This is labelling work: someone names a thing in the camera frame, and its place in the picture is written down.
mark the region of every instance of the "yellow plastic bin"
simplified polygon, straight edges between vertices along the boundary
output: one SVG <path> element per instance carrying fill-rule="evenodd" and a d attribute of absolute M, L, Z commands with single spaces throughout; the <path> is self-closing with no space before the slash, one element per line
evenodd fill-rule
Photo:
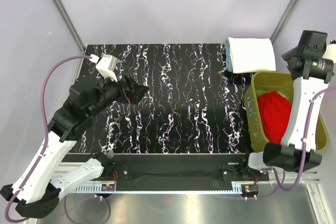
<path fill-rule="evenodd" d="M 253 75 L 251 86 L 245 96 L 245 107 L 247 121 L 251 137 L 251 146 L 255 152 L 262 152 L 265 145 L 269 142 L 264 134 L 258 107 L 258 98 L 265 93 L 277 91 L 283 97 L 293 103 L 293 80 L 289 73 L 278 72 L 258 72 Z M 316 148 L 317 152 L 322 152 L 327 148 L 328 135 L 326 128 L 319 115 L 316 127 Z"/>

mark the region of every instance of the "red wire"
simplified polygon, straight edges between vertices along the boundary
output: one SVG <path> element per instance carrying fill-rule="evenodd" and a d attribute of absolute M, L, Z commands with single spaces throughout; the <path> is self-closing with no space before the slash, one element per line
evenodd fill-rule
<path fill-rule="evenodd" d="M 117 171 L 113 172 L 113 178 L 114 178 L 114 189 L 116 188 L 116 184 L 117 184 L 117 178 L 118 178 L 118 173 Z"/>
<path fill-rule="evenodd" d="M 259 181 L 259 177 L 258 177 L 258 176 L 256 176 L 256 181 L 254 182 L 254 184 L 253 184 L 253 185 L 256 185 L 256 184 L 258 183 L 258 181 Z"/>

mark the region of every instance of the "black marbled tabletop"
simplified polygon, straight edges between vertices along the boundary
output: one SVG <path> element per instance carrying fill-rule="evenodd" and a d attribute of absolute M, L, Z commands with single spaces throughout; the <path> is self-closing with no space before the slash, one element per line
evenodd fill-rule
<path fill-rule="evenodd" d="M 224 44 L 89 45 L 86 55 L 116 56 L 117 77 L 149 86 L 139 105 L 114 103 L 72 149 L 91 153 L 237 153 L 252 151 L 244 94 L 251 74 L 226 71 Z M 94 74 L 84 61 L 79 78 Z"/>

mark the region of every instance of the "metal extrusion bar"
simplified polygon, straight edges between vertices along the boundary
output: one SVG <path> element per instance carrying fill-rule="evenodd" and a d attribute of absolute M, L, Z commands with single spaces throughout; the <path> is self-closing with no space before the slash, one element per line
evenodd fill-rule
<path fill-rule="evenodd" d="M 77 33 L 73 23 L 71 22 L 71 19 L 69 18 L 69 15 L 67 14 L 61 0 L 52 0 L 55 4 L 56 8 L 58 9 L 63 21 L 65 22 L 66 26 L 68 27 L 73 39 L 75 40 L 79 50 L 81 53 L 84 52 L 86 46 L 84 45 L 83 41 L 81 40 L 79 34 Z"/>
<path fill-rule="evenodd" d="M 294 10 L 295 6 L 298 4 L 298 0 L 290 0 L 284 13 L 282 14 L 270 40 L 272 43 L 274 43 L 274 41 L 277 39 L 279 33 L 281 32 L 282 28 L 284 27 L 284 25 L 286 24 L 290 14 L 292 13 L 292 11 Z"/>

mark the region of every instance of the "stainless steel floor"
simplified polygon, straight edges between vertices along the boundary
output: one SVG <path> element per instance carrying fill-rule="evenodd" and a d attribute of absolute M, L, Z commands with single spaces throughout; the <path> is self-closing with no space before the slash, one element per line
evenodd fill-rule
<path fill-rule="evenodd" d="M 270 185 L 260 185 L 260 195 L 271 192 Z M 68 210 L 89 197 L 71 194 L 67 199 Z M 261 200 L 229 200 L 216 195 L 112 195 L 110 217 L 106 224 L 215 224 L 215 223 L 317 223 L 308 191 L 301 185 L 297 190 L 279 193 Z M 89 199 L 70 211 L 79 223 L 93 223 L 104 211 L 104 203 Z M 39 224 L 71 223 L 64 214 L 63 201 L 55 211 Z"/>

